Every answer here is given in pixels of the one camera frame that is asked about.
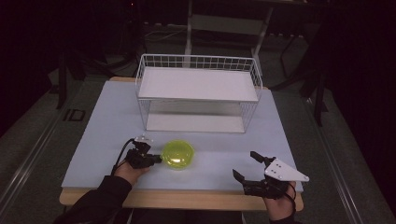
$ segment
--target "floor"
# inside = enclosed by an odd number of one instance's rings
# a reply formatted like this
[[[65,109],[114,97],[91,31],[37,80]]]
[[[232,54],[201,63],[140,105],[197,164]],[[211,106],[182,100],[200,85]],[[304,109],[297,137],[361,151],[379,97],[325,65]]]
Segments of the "floor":
[[[184,28],[161,28],[160,33],[148,33],[146,39],[148,53],[184,53]],[[287,42],[282,36],[265,38],[260,53],[264,86],[285,80],[279,54]],[[192,54],[249,57],[250,46],[246,43],[249,39],[245,36],[195,34]],[[300,38],[291,46],[285,55],[288,71],[298,64],[306,47]],[[114,72],[130,77],[134,70],[132,63]],[[0,192],[4,192],[0,223],[51,223],[63,212],[58,198],[64,174],[106,81],[106,77],[87,71],[84,81],[69,78],[69,95],[63,109],[55,109],[56,94],[46,93],[0,139]],[[323,127],[319,127],[312,117],[312,99],[298,93],[301,85],[273,92],[297,167],[311,179],[304,185],[304,210],[296,219],[324,224],[396,223],[332,93],[325,92],[324,103],[329,111],[322,113]],[[64,119],[68,109],[86,111],[85,119]],[[18,170],[23,164],[30,169]],[[14,175],[23,175],[21,184],[12,182]],[[247,224],[268,223],[264,212],[246,212],[244,217]]]

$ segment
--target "person's left hand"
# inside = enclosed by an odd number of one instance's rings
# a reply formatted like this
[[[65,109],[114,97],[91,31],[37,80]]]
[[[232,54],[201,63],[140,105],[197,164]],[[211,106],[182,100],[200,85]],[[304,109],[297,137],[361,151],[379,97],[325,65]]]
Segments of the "person's left hand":
[[[129,162],[122,161],[114,175],[119,176],[128,181],[132,186],[137,182],[139,176],[149,171],[149,168],[134,169]]]

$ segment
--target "wire rack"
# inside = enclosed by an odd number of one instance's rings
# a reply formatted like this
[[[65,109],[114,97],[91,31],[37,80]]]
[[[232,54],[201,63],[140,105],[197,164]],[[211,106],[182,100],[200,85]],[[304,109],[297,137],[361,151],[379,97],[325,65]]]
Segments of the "wire rack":
[[[139,99],[138,95],[145,75],[145,69],[148,67],[156,68],[190,68],[205,70],[222,70],[237,71],[250,73],[257,99],[260,100],[262,89],[262,75],[257,64],[252,58],[240,57],[222,57],[222,56],[205,56],[205,55],[170,55],[170,54],[143,54],[136,73],[136,96],[140,106],[140,112],[144,126],[147,127],[149,111],[152,100]],[[161,101],[161,104],[174,103],[174,101]],[[243,121],[244,131],[254,114],[257,103],[240,102],[241,119]]]

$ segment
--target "translucent yellow bowl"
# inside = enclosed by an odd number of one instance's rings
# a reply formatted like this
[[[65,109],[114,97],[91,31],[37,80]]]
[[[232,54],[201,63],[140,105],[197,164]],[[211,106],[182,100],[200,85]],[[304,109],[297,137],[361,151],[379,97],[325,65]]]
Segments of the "translucent yellow bowl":
[[[165,144],[161,159],[168,166],[176,170],[183,170],[189,166],[194,156],[194,148],[184,140],[172,140]]]

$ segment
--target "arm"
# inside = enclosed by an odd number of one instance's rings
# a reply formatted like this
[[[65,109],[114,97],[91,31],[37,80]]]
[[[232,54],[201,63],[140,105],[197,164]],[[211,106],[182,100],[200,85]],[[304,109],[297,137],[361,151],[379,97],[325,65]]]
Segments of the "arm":
[[[105,176],[98,189],[82,196],[69,211],[57,217],[54,224],[109,220],[122,208],[139,176],[148,170],[135,170],[128,162],[122,163],[114,175]]]
[[[295,182],[290,182],[290,186],[286,191],[288,196],[283,196],[280,199],[267,199],[263,198],[265,205],[267,206],[268,215],[270,218],[271,224],[294,224],[300,223],[294,221],[294,213],[295,213]]]

